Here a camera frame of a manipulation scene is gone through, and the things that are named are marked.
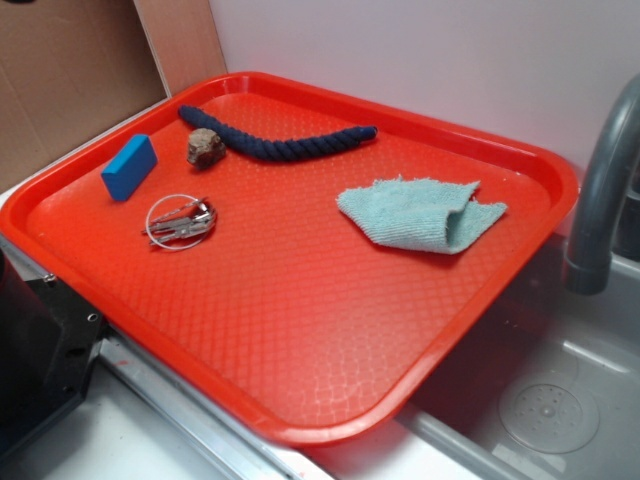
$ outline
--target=sink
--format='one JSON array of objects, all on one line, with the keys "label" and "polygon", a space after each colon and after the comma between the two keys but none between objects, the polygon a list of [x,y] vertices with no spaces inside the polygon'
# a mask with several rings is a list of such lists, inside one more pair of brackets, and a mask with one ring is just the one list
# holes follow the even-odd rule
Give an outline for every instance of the sink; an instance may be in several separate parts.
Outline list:
[{"label": "sink", "polygon": [[518,477],[637,478],[640,273],[616,258],[605,292],[572,294],[562,242],[545,244],[410,403]]}]

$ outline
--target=white wall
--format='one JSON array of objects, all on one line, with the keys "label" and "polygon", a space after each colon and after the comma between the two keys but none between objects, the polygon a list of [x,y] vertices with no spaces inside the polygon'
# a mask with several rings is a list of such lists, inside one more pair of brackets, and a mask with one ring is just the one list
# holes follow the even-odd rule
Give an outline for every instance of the white wall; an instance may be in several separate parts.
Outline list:
[{"label": "white wall", "polygon": [[229,71],[550,149],[580,173],[640,72],[638,0],[210,0]]}]

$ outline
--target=gray faucet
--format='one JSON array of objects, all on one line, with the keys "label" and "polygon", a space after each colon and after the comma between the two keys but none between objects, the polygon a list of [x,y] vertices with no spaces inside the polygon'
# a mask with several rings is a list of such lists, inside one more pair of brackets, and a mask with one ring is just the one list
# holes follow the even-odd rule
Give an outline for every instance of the gray faucet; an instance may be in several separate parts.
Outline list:
[{"label": "gray faucet", "polygon": [[637,75],[609,113],[582,182],[562,266],[568,290],[583,295],[603,291],[612,249],[628,258],[640,258],[640,175],[634,175],[639,158]]}]

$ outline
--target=key ring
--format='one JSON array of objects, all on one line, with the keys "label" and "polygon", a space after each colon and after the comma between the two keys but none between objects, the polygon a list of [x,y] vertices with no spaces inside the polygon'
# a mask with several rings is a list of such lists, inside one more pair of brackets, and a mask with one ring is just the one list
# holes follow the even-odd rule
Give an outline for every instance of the key ring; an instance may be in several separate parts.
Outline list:
[{"label": "key ring", "polygon": [[[172,198],[186,198],[190,200],[190,202],[175,210],[165,213],[154,220],[151,220],[156,208]],[[206,198],[199,199],[192,197],[191,195],[175,193],[167,195],[154,203],[147,213],[145,229],[142,231],[143,234],[146,233],[149,237],[149,244],[155,244],[167,250],[179,251],[195,247],[197,244],[202,242],[213,227],[215,227],[218,217],[216,209],[212,208],[205,200]],[[180,213],[181,211],[192,207],[195,212],[191,215],[183,215],[168,220],[170,217]],[[170,242],[172,240],[190,238],[194,236],[199,236],[199,238],[188,245],[174,247],[165,244],[165,242]]]}]

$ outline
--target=cardboard box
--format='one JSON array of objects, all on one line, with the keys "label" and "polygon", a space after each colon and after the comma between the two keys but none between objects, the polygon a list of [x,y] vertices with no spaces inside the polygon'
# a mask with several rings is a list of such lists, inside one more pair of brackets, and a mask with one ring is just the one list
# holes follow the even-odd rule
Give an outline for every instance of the cardboard box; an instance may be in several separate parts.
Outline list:
[{"label": "cardboard box", "polygon": [[0,1],[0,191],[165,98],[133,0]]}]

